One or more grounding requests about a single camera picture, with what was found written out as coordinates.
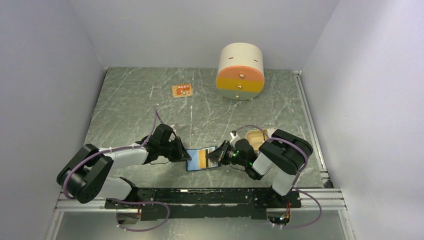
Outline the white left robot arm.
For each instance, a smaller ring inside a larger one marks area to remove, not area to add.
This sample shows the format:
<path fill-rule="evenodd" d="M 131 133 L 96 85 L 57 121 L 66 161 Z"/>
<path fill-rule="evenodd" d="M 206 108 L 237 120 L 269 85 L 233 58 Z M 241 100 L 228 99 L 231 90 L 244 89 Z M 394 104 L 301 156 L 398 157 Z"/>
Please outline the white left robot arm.
<path fill-rule="evenodd" d="M 118 200 L 124 207 L 134 207 L 139 188 L 124 177 L 111 177 L 110 172 L 135 165 L 146 165 L 159 157 L 171 163 L 186 162 L 191 156 L 174 129 L 164 123 L 149 135 L 131 145 L 98 148 L 83 145 L 56 177 L 68 199 L 86 204 L 93 199 Z"/>

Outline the blue card holder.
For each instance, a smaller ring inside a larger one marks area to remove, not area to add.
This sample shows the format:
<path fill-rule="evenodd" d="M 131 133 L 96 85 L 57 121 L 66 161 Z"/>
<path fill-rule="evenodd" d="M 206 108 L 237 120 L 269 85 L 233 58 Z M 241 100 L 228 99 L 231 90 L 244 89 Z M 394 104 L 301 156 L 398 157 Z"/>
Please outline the blue card holder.
<path fill-rule="evenodd" d="M 210 147 L 204 147 L 199 149 L 188 149 L 187 152 L 191 156 L 191 160 L 188 160 L 186 162 L 186 171 L 187 172 L 195 172 L 195 171 L 202 171 L 207 169 L 213 169 L 213 168 L 207 168 L 207 169 L 199 169 L 198 167 L 198 151 L 201 149 L 207 149 L 207 148 L 214 148 L 214 150 L 217 148 L 216 146 L 210 146 Z"/>

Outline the beige credit card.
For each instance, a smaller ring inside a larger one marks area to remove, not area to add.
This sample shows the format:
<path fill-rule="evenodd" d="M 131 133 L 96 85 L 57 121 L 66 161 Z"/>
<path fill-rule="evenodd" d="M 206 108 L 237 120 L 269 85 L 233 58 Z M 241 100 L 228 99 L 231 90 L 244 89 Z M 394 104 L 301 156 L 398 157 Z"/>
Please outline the beige credit card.
<path fill-rule="evenodd" d="M 204 162 L 205 163 L 205 168 L 206 169 L 209 169 L 209 168 L 220 167 L 220 164 L 219 163 L 217 163 L 217 162 L 209 159 L 208 154 L 209 154 L 210 150 L 211 149 L 206 149 L 205 150 L 205 162 Z"/>

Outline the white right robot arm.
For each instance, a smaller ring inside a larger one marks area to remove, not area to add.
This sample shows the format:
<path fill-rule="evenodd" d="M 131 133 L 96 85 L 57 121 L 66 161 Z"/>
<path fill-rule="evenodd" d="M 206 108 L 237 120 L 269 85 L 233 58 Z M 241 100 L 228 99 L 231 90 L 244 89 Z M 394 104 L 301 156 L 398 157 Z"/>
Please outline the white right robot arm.
<path fill-rule="evenodd" d="M 277 175 L 271 185 L 269 199 L 275 207 L 282 207 L 288 202 L 289 192 L 308 164 L 313 153 L 311 144 L 278 128 L 271 136 L 263 132 L 262 137 L 252 140 L 241 138 L 236 131 L 231 135 L 230 141 L 225 140 L 205 157 L 220 165 L 239 165 L 253 180 L 261 180 L 276 167 Z"/>

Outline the orange credit card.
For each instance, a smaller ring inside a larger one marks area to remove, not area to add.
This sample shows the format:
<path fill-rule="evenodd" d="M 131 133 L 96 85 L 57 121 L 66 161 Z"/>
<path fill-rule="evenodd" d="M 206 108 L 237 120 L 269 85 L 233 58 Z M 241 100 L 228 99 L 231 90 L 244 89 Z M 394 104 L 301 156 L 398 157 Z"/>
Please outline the orange credit card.
<path fill-rule="evenodd" d="M 197 163 L 198 163 L 198 168 L 200 170 L 206 169 L 205 168 L 205 150 L 206 149 L 211 149 L 210 152 L 213 152 L 215 150 L 214 147 L 210 147 L 210 148 L 200 149 L 198 151 L 198 162 Z"/>

